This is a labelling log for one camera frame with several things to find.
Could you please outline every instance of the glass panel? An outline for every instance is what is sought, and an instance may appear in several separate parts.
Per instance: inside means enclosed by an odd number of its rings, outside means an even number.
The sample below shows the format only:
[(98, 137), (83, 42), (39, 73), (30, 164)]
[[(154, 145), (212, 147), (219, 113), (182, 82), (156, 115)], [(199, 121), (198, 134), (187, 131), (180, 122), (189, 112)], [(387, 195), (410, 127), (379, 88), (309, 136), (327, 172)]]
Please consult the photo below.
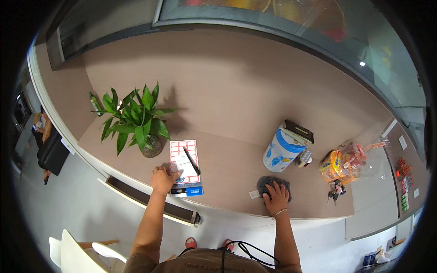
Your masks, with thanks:
[(164, 0), (159, 21), (225, 19), (299, 36), (373, 84), (410, 129), (423, 157), (425, 96), (399, 36), (368, 0)]
[[(79, 0), (59, 25), (64, 58), (150, 30), (156, 3), (157, 0)], [(142, 28), (133, 33), (125, 31), (133, 27)]]

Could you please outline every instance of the wrist bangle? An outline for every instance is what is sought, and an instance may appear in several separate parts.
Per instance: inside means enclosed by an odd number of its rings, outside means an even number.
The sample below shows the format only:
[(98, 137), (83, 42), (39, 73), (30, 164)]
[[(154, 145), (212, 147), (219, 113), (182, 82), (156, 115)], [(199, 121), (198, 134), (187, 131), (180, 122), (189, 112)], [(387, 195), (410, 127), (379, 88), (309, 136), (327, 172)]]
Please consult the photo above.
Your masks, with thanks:
[(277, 213), (275, 213), (275, 215), (273, 215), (273, 217), (272, 217), (272, 220), (276, 219), (275, 217), (283, 211), (288, 211), (288, 209), (284, 208), (284, 209), (281, 209), (280, 211), (278, 211)]

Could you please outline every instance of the black marker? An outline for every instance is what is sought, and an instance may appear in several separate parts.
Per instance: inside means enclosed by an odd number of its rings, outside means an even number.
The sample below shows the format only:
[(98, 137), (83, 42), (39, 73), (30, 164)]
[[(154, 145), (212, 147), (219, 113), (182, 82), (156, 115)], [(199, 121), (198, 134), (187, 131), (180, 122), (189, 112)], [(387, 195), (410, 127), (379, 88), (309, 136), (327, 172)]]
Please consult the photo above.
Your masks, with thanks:
[(191, 159), (190, 154), (187, 151), (187, 148), (184, 147), (184, 152), (185, 154), (187, 154), (188, 159), (190, 160), (191, 164), (193, 165), (194, 171), (196, 172), (197, 175), (200, 175), (200, 170), (199, 168), (196, 166), (196, 164), (194, 164), (194, 161)]

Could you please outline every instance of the black sofa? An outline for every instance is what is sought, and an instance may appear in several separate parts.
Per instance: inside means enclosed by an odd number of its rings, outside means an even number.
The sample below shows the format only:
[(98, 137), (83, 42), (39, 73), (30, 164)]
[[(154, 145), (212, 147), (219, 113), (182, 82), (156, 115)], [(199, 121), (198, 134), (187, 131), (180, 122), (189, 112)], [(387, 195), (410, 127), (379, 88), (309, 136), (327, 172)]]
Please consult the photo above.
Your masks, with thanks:
[(52, 127), (50, 136), (38, 150), (38, 164), (48, 169), (55, 175), (59, 175), (68, 154), (70, 153), (61, 142), (62, 136), (55, 127)]

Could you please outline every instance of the potted plant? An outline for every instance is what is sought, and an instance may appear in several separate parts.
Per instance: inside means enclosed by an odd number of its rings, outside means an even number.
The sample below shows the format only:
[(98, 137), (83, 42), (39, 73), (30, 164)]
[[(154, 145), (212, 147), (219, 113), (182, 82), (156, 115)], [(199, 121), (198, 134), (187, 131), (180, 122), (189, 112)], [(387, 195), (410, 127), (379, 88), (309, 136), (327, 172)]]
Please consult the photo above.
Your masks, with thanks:
[(133, 136), (129, 147), (138, 144), (141, 153), (148, 158), (155, 157), (162, 152), (163, 146), (158, 135), (170, 140), (164, 124), (166, 121), (157, 117), (174, 112), (177, 108), (155, 108), (159, 90), (159, 83), (156, 84), (152, 93), (144, 85), (142, 96), (139, 95), (139, 89), (134, 89), (120, 102), (114, 88), (111, 88), (112, 98), (108, 93), (103, 96), (104, 109), (98, 112), (112, 115), (103, 123), (101, 140), (105, 140), (110, 134), (113, 138), (118, 132), (117, 156), (125, 147), (130, 134)]

